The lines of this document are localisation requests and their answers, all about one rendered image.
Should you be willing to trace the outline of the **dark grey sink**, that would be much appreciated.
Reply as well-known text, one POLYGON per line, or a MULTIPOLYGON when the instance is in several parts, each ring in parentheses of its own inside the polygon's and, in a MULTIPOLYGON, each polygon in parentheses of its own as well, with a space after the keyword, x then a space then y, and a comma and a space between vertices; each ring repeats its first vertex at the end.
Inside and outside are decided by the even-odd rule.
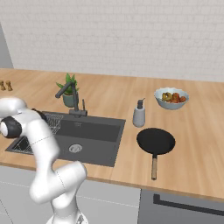
MULTIPOLYGON (((38 127, 38 134, 28 139, 35 158, 53 164, 59 158, 67 161, 80 161, 92 165, 113 167, 123 134, 125 121, 97 116, 75 118, 73 115, 48 112, 63 116, 60 129, 54 135, 46 125, 38 127)), ((16 139, 7 149, 22 138, 16 139)))

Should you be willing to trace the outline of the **black frying pan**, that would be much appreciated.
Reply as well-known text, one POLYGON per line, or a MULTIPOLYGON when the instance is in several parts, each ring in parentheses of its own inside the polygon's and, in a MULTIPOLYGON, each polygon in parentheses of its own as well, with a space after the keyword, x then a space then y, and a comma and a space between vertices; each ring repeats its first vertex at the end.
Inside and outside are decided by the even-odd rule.
POLYGON ((164 155, 173 150, 176 141, 174 136, 158 128, 148 128, 141 130, 136 141, 139 147, 152 155, 151 179, 157 179, 158 155, 164 155))

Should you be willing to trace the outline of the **grey soap dispenser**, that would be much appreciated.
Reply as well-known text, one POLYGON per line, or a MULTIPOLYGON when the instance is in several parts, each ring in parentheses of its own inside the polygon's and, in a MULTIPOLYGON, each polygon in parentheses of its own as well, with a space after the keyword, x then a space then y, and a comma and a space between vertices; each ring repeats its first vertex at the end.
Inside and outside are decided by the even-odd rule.
POLYGON ((137 105, 133 113, 133 124, 138 128, 145 125, 145 107, 143 99, 137 101, 137 105))

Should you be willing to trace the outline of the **dark grey tap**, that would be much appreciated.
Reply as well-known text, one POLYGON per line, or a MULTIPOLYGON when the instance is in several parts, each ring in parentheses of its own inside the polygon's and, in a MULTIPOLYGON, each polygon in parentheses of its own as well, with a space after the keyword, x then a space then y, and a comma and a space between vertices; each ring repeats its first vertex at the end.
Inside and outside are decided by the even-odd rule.
POLYGON ((69 81, 56 95, 56 98, 60 98, 65 92, 66 90, 71 87, 72 88, 72 94, 73 94, 73 109, 69 109, 69 114, 76 117, 76 118, 80 118, 82 116, 87 116, 88 115, 88 111, 84 108, 85 107, 85 101, 82 101, 82 107, 84 108, 83 110, 79 110, 79 106, 78 106, 78 96, 76 93, 76 89, 75 89, 75 84, 72 83, 71 81, 69 81))

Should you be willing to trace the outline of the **green potted plant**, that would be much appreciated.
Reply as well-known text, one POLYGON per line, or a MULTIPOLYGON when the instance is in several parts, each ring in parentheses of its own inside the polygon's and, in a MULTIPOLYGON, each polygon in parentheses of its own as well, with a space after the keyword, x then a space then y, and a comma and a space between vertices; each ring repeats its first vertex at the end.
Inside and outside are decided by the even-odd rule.
MULTIPOLYGON (((69 73, 66 74, 66 83, 64 85, 56 83, 56 85, 62 89, 69 81, 71 81, 72 83, 75 84, 75 89, 76 89, 76 93, 78 96, 78 105, 79 105, 79 88, 77 87, 77 80, 75 79, 75 75, 70 76, 69 73)), ((64 104, 69 107, 69 108, 73 108, 74 107, 74 101, 73 101, 73 94, 72 94, 72 88, 69 87, 66 92, 61 96, 63 97, 63 102, 64 104)))

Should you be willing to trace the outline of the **white bowl of fruit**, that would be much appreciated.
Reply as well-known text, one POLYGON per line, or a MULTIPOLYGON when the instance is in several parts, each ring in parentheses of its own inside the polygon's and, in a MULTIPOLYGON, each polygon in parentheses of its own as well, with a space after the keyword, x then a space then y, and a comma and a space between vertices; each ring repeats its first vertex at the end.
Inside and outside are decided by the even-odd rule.
POLYGON ((176 110, 182 108, 189 100, 189 95, 182 89, 162 87, 154 93, 159 106, 164 109, 176 110))

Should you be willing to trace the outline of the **white cupboard front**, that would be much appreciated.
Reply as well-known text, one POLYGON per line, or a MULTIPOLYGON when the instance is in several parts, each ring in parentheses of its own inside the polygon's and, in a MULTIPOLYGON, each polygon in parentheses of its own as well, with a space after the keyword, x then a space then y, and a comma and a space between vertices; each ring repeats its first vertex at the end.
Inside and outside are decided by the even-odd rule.
MULTIPOLYGON (((34 171, 0 165, 0 224, 46 224, 53 210, 29 195, 34 171)), ((77 193, 80 210, 89 224, 137 224, 140 190, 85 181, 77 193)))

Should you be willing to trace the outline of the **grey dishwasher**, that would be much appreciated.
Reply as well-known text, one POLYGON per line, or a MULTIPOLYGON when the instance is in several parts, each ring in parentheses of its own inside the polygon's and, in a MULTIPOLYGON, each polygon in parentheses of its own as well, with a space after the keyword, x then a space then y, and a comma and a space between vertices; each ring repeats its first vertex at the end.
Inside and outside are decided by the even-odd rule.
POLYGON ((137 224, 224 224, 224 203, 142 190, 137 224))

